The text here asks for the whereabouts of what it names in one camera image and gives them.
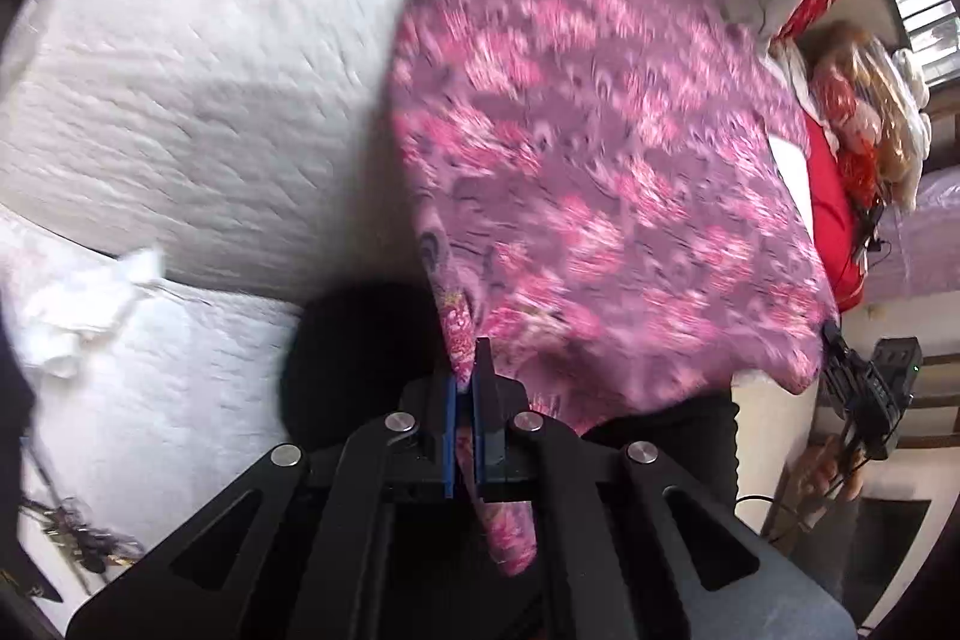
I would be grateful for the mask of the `pink floral fleece garment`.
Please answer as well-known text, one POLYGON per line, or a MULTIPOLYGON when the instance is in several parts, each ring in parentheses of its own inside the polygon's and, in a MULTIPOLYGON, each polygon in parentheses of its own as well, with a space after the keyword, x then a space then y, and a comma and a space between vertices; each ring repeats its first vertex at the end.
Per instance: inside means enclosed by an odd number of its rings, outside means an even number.
POLYGON ((387 115, 455 380, 486 339, 539 413, 734 502, 732 377, 804 392, 835 315, 752 37, 704 0, 409 0, 387 115))

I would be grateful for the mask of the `red blanket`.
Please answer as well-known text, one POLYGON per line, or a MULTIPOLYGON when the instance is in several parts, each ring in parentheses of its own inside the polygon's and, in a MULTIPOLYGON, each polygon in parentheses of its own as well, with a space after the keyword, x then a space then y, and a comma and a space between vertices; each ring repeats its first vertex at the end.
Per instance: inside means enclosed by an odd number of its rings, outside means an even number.
POLYGON ((814 245, 832 288, 836 310, 853 310, 864 296, 864 271, 854 261, 856 221, 844 193, 839 170, 823 128, 804 113, 811 152, 807 158, 811 187, 814 245))

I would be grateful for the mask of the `white tissue paper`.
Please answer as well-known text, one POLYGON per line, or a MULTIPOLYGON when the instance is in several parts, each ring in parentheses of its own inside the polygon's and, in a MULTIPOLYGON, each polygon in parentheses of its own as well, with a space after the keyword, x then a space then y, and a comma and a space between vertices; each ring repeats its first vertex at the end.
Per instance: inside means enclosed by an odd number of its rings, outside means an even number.
POLYGON ((139 300, 163 281, 164 253, 146 247, 44 284, 26 301, 26 367, 39 377, 78 377, 86 354, 114 338, 139 300))

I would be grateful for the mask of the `white quilted mattress cover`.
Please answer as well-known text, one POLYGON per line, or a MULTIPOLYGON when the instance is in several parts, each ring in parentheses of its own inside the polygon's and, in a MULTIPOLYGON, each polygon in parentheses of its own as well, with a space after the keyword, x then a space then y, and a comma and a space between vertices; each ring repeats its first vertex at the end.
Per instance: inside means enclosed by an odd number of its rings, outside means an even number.
POLYGON ((41 464, 145 546, 280 440, 304 302, 416 280, 382 97, 405 0, 25 0, 2 53, 2 305, 41 464), (70 380, 26 367, 26 301, 139 248, 164 281, 70 380))

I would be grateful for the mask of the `bagged stuffed toys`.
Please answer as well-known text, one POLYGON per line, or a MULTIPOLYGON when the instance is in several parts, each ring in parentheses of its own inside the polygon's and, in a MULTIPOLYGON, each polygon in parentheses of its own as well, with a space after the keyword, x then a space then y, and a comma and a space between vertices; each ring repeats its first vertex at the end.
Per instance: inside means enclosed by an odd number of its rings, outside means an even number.
POLYGON ((838 140, 839 178, 853 205, 913 211, 932 143, 929 88, 914 52, 890 52, 861 26, 838 23, 828 31, 811 88, 838 140))

